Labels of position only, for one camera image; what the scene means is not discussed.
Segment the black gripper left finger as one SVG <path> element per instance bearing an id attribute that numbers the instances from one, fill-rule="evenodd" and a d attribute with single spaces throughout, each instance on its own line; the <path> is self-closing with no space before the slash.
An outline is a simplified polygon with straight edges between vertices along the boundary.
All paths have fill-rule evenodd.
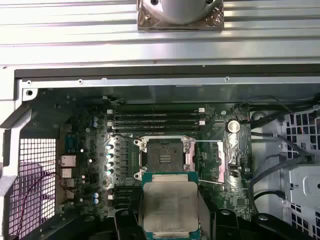
<path id="1" fill-rule="evenodd" d="M 113 192 L 84 218 L 82 240 L 143 240 L 139 224 L 141 192 Z"/>

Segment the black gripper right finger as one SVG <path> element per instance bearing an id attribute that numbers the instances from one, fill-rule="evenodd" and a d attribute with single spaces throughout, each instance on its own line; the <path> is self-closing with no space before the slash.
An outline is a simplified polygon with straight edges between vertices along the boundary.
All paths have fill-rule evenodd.
<path id="1" fill-rule="evenodd" d="M 199 195 L 199 222 L 208 240 L 312 240 L 279 218 L 258 213 L 251 220 L 238 217 L 227 208 L 218 208 L 210 197 Z"/>

